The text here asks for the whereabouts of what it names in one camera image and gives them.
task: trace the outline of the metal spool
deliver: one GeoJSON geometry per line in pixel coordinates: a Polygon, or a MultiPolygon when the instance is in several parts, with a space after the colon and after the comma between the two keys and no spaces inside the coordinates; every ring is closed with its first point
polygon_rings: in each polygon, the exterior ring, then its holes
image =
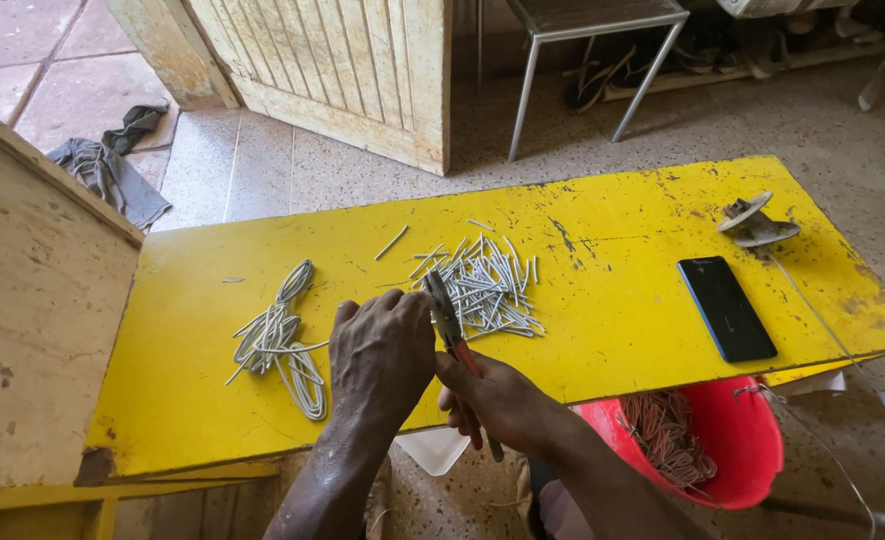
{"type": "Polygon", "coordinates": [[[762,212],[762,207],[773,198],[772,191],[764,191],[748,201],[736,199],[723,207],[725,217],[716,231],[726,233],[737,245],[755,248],[795,237],[802,230],[788,221],[773,221],[762,212]]]}

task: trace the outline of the phone screen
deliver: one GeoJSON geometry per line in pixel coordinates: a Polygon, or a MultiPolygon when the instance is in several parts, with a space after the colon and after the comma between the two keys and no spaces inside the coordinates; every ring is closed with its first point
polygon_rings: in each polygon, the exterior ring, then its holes
{"type": "Polygon", "coordinates": [[[678,268],[724,361],[761,361],[777,354],[776,345],[723,257],[687,258],[678,268]]]}

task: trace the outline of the metal stool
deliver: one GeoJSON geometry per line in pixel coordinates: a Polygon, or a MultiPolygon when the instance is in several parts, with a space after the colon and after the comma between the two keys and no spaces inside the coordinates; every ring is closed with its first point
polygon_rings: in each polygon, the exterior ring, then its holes
{"type": "MultiPolygon", "coordinates": [[[[626,114],[619,122],[616,133],[612,136],[612,142],[619,142],[619,138],[622,137],[623,131],[633,117],[633,113],[640,106],[642,96],[649,89],[650,83],[669,53],[669,49],[676,42],[676,36],[679,35],[683,24],[689,17],[689,11],[680,7],[675,0],[507,0],[507,2],[515,16],[529,31],[530,36],[526,76],[522,81],[519,112],[515,117],[512,145],[508,150],[510,162],[516,159],[516,151],[520,146],[522,122],[526,117],[526,104],[529,101],[529,91],[533,85],[533,75],[536,73],[536,59],[540,55],[540,45],[561,42],[562,40],[589,38],[589,44],[582,57],[582,62],[585,64],[589,59],[596,36],[673,25],[672,30],[669,30],[665,41],[659,48],[658,54],[652,60],[652,67],[646,73],[646,78],[642,80],[639,90],[632,97],[632,102],[629,103],[626,114]]],[[[477,21],[480,24],[477,84],[482,82],[482,4],[483,0],[477,0],[477,21]]]]}

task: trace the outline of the yellow table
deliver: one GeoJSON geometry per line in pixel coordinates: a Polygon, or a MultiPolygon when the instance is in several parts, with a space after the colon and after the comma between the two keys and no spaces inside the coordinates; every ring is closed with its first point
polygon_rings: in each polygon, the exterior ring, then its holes
{"type": "MultiPolygon", "coordinates": [[[[79,480],[119,481],[277,455],[313,444],[277,373],[233,374],[232,334],[274,299],[302,259],[316,265],[296,305],[300,341],[329,337],[341,300],[408,288],[412,255],[477,237],[475,219],[538,255],[531,285],[545,338],[490,335],[476,350],[509,362],[565,403],[760,374],[842,351],[780,270],[716,232],[721,205],[763,190],[773,217],[802,233],[779,259],[857,358],[885,355],[885,287],[772,156],[574,178],[153,233],[139,256],[86,438],[79,480]],[[383,257],[374,256],[403,225],[383,257]],[[719,356],[676,262],[724,256],[779,351],[728,364],[719,356]],[[244,278],[226,282],[226,278],[244,278]]],[[[325,349],[313,359],[329,374],[325,349]]],[[[404,430],[444,423],[434,382],[404,430]]]]}

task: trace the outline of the red bucket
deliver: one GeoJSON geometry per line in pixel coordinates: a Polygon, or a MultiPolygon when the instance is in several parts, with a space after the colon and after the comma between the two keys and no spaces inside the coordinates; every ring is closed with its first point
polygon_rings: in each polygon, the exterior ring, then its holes
{"type": "Polygon", "coordinates": [[[674,486],[650,464],[640,444],[617,422],[617,415],[623,415],[619,399],[593,401],[579,409],[609,448],[662,491],[713,509],[748,509],[769,496],[784,458],[783,435],[766,398],[760,392],[743,392],[738,401],[733,399],[737,389],[755,385],[753,377],[737,376],[678,389],[692,408],[689,433],[699,438],[718,467],[716,475],[699,486],[709,497],[674,486]]]}

